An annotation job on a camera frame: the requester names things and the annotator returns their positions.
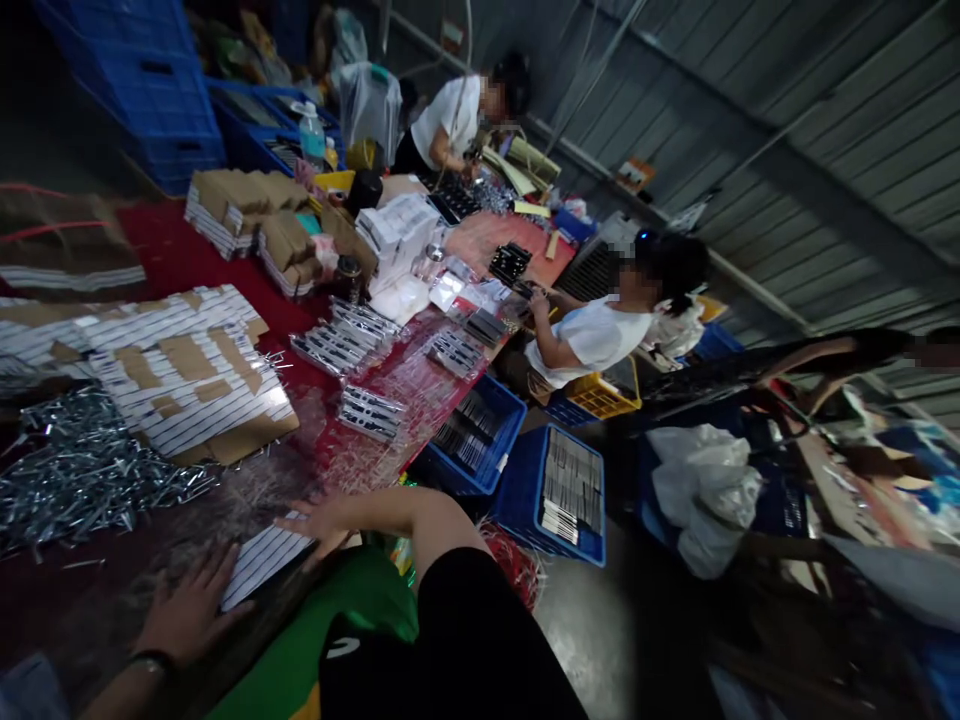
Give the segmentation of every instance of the concrete floor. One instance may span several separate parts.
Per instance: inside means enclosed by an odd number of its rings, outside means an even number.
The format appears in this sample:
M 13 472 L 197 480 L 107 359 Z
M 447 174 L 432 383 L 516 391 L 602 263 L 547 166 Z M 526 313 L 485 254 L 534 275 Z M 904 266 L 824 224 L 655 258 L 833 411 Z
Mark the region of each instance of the concrete floor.
M 14 5 L 16 17 L 0 31 L 7 93 L 0 111 L 0 180 L 140 197 L 136 174 L 108 147 L 116 130 L 73 82 L 30 5 Z M 29 73 L 20 71 L 24 64 Z M 543 421 L 531 413 L 527 427 Z M 591 444 L 606 441 L 602 426 L 580 435 Z M 629 481 L 617 472 L 618 463 L 608 458 L 608 486 Z M 609 523 L 607 555 L 604 569 L 550 561 L 536 611 L 589 716 L 720 717 L 698 661 L 706 615 L 702 588 L 629 519 Z

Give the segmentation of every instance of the yellow plastic crate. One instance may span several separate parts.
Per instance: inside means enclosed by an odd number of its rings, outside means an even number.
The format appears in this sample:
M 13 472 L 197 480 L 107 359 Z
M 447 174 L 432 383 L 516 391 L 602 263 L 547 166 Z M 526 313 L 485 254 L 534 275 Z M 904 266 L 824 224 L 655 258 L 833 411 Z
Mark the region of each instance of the yellow plastic crate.
M 330 192 L 332 190 L 349 192 L 350 188 L 353 187 L 353 178 L 356 174 L 354 170 L 341 170 L 336 173 L 320 173 L 314 176 L 313 184 L 324 192 Z M 323 206 L 319 200 L 311 196 L 310 207 L 319 215 Z
M 632 384 L 633 399 L 625 397 L 611 380 L 619 385 Z M 602 373 L 590 373 L 567 384 L 567 400 L 579 405 L 601 420 L 639 410 L 640 386 L 637 382 L 637 364 L 631 355 Z

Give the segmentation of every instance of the red strap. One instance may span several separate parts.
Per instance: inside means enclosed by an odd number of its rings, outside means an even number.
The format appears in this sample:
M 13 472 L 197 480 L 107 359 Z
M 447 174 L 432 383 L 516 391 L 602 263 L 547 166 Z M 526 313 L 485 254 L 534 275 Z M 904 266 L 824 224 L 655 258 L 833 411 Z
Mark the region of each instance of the red strap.
M 54 232 L 55 230 L 69 230 L 70 228 L 78 227 L 106 227 L 110 223 L 103 220 L 85 220 L 72 223 L 57 223 L 56 225 L 39 225 L 37 227 L 25 228 L 23 230 L 17 230 L 17 232 L 10 233 L 9 235 L 4 235 L 0 237 L 0 243 L 13 242 L 14 240 L 23 240 L 24 238 L 33 237 L 34 235 L 43 235 L 44 233 Z

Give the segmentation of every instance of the bracelet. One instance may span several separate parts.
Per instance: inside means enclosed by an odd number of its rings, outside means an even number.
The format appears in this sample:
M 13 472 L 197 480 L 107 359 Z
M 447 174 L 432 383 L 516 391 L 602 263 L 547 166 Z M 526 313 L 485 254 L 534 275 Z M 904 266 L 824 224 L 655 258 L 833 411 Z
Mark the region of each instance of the bracelet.
M 140 662 L 146 663 L 150 673 L 162 672 L 165 680 L 170 680 L 177 674 L 177 664 L 163 650 L 141 650 L 130 656 L 127 667 Z

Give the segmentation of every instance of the person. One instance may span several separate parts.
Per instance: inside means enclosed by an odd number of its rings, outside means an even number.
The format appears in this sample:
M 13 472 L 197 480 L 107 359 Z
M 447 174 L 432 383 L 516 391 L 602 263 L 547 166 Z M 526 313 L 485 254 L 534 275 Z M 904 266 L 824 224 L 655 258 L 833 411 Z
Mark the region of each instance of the person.
M 841 330 L 811 340 L 760 352 L 782 359 L 767 368 L 757 385 L 770 384 L 788 374 L 818 374 L 820 379 L 797 400 L 797 409 L 816 415 L 823 404 L 852 378 L 900 358 L 909 358 L 918 367 L 948 369 L 960 365 L 960 327 L 943 327 L 917 337 L 892 328 Z
M 476 138 L 480 113 L 499 125 L 520 117 L 529 105 L 530 73 L 516 52 L 490 74 L 451 80 L 404 133 L 391 172 L 429 177 L 445 170 L 476 178 L 478 166 L 464 154 Z
M 633 259 L 620 262 L 619 293 L 585 303 L 552 292 L 550 299 L 564 315 L 551 325 L 547 295 L 535 288 L 530 300 L 535 338 L 522 353 L 516 348 L 501 353 L 497 367 L 515 391 L 546 405 L 554 390 L 629 355 L 647 334 L 658 308 L 682 314 L 709 268 L 709 254 L 700 240 L 641 231 Z
M 539 626 L 460 506 L 420 487 L 320 504 L 276 525 L 319 540 L 304 563 L 323 583 L 208 716 L 256 718 L 586 718 Z M 333 551 L 355 530 L 412 539 L 416 595 L 386 555 Z M 161 580 L 135 654 L 83 715 L 139 717 L 168 674 L 197 660 L 253 610 L 217 617 L 237 548 Z
M 643 388 L 644 402 L 660 408 L 681 405 L 724 388 L 767 388 L 788 375 L 820 375 L 816 385 L 799 392 L 798 410 L 816 415 L 823 404 L 853 377 L 900 359 L 919 367 L 949 370 L 960 363 L 960 327 L 943 327 L 917 337 L 892 328 L 841 330 L 817 338 L 751 348 L 724 358 L 667 373 Z

